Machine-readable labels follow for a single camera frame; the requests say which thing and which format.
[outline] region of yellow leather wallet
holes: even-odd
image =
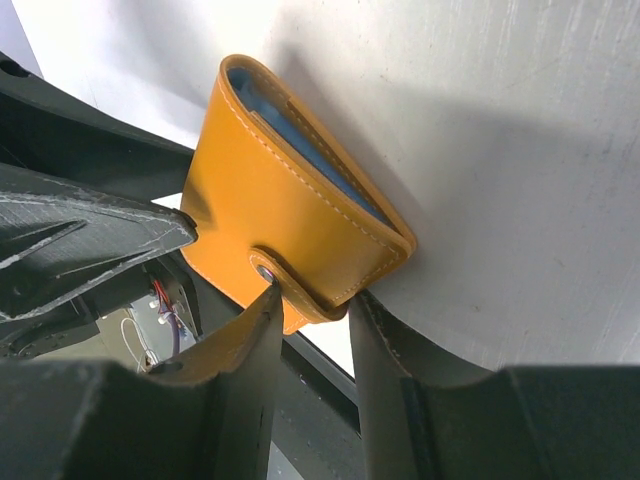
[[[182,197],[201,276],[246,307],[272,274],[284,333],[339,320],[416,240],[400,215],[289,89],[256,60],[220,65]]]

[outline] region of cable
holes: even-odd
[[[138,334],[138,340],[140,341],[140,345],[144,350],[144,354],[149,357],[151,364],[155,365],[159,363],[158,356],[155,354],[153,350],[149,348],[149,345],[147,345],[147,342],[144,339],[144,335],[142,335],[142,330],[140,329],[140,325],[138,325],[138,322],[136,322],[133,318],[125,317],[120,322],[120,333],[122,334],[122,340],[124,341],[124,344],[126,345],[127,350],[129,350],[129,354],[131,355],[133,360],[138,364],[137,371],[140,371],[141,360],[138,357],[136,357],[135,353],[133,353],[133,350],[131,349],[131,345],[129,345],[129,341],[127,340],[127,336],[124,332],[124,324],[127,321],[133,323],[133,326],[136,329],[136,333]]]
[[[180,353],[180,328],[178,327],[176,311],[171,305],[169,296],[167,295],[167,292],[165,292],[159,280],[153,281],[153,287],[156,290],[156,295],[158,295],[158,313],[161,314],[167,320],[167,322],[169,322],[169,325],[171,325],[171,335],[173,339],[171,356],[175,357],[176,355],[178,355],[178,353]],[[166,306],[165,311],[162,310],[163,303]]]
[[[147,357],[147,354],[145,352],[142,355],[140,355],[140,358],[138,358],[138,366],[136,367],[136,373],[140,373],[140,370],[142,370],[142,359],[146,357]]]
[[[178,312],[176,312],[175,310],[173,311],[173,314],[176,316],[176,318],[178,319],[178,321],[180,322],[180,324],[178,325],[178,327],[180,327],[180,330],[182,330],[182,328],[187,328],[187,324],[184,323],[184,320],[182,320],[182,317],[180,315],[178,315]]]

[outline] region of white wall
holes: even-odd
[[[640,360],[640,0],[15,0],[43,75],[195,145],[217,64],[288,81],[420,249],[374,293],[454,353]]]
[[[0,0],[0,51],[36,75],[40,69],[11,0]]]

